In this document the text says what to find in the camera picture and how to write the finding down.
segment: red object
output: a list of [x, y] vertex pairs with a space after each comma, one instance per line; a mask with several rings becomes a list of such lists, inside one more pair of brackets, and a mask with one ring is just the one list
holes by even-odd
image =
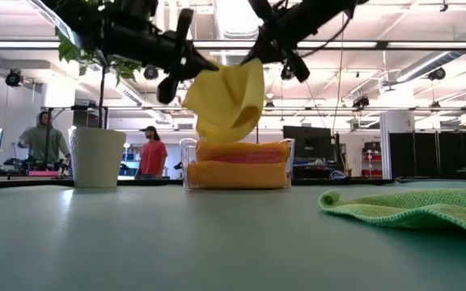
[[[362, 175], [363, 176], [370, 176], [370, 170], [362, 170]], [[372, 176], [381, 176], [382, 175], [382, 170], [373, 170], [371, 171]]]
[[161, 174], [163, 169], [161, 167], [161, 160], [168, 156], [167, 148], [161, 141], [149, 141], [143, 145], [140, 151], [142, 159], [139, 168], [140, 174], [143, 175], [158, 175]]
[[217, 162], [231, 162], [243, 164], [278, 163], [282, 160], [282, 153], [276, 149], [259, 150], [257, 152], [248, 154], [239, 154], [234, 156], [222, 156], [214, 158], [214, 161]]
[[[370, 159], [368, 158], [368, 154], [365, 154], [365, 155], [364, 155], [364, 160], [365, 160], [366, 162], [370, 161]], [[382, 161], [382, 155], [380, 155], [380, 154], [372, 154], [372, 155], [371, 155], [371, 161], [376, 161], [376, 162]]]
[[29, 171], [28, 175], [34, 177], [57, 177], [57, 171]]

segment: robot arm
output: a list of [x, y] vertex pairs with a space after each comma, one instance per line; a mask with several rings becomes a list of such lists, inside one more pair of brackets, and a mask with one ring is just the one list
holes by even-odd
[[274, 6], [270, 6], [267, 0], [248, 1], [264, 24], [243, 63], [255, 57], [264, 64], [282, 62], [285, 64], [284, 70], [289, 68], [300, 82], [304, 82], [310, 71], [302, 59], [305, 56], [299, 56], [295, 52], [298, 42], [316, 34], [318, 28], [342, 11], [352, 19], [355, 7], [369, 0], [302, 0], [290, 8], [286, 7], [288, 0], [281, 0]]
[[[186, 40], [193, 11], [180, 12], [176, 31], [161, 32], [151, 22], [158, 0], [115, 0], [104, 5], [84, 0], [31, 0], [45, 11], [57, 28], [81, 49], [100, 51], [154, 65], [168, 74], [158, 87], [158, 101], [170, 103], [179, 81], [195, 78], [202, 70], [217, 70]], [[295, 52], [298, 42], [342, 11], [353, 15], [368, 0], [303, 0], [287, 8], [281, 0], [248, 0], [264, 20], [258, 39], [244, 62], [255, 57], [263, 63], [284, 62], [300, 82], [310, 74]]]

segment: green towel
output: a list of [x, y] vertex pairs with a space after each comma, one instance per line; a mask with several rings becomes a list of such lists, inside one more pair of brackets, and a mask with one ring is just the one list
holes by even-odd
[[327, 213], [348, 215], [377, 226], [466, 230], [466, 189], [417, 190], [341, 202], [329, 191], [318, 203]]

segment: man in red shirt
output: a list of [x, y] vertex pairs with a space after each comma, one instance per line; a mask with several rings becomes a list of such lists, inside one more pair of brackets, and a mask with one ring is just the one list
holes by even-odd
[[135, 179], [162, 179], [165, 161], [167, 159], [167, 148], [161, 141], [158, 131], [154, 126], [142, 129], [145, 137], [149, 140], [140, 151], [139, 169]]

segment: person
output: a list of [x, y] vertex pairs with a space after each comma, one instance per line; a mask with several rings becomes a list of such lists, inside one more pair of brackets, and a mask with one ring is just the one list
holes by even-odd
[[21, 149], [28, 148], [28, 156], [40, 162], [57, 162], [59, 160], [59, 150], [66, 157], [66, 164], [71, 161], [71, 154], [66, 140], [58, 129], [50, 127], [48, 157], [46, 158], [46, 130], [51, 119], [47, 112], [41, 112], [37, 116], [37, 126], [28, 128], [19, 137], [17, 146]]
[[142, 129], [149, 140], [140, 151], [140, 162], [135, 179], [162, 179], [165, 161], [167, 160], [167, 147], [159, 138], [154, 126]]

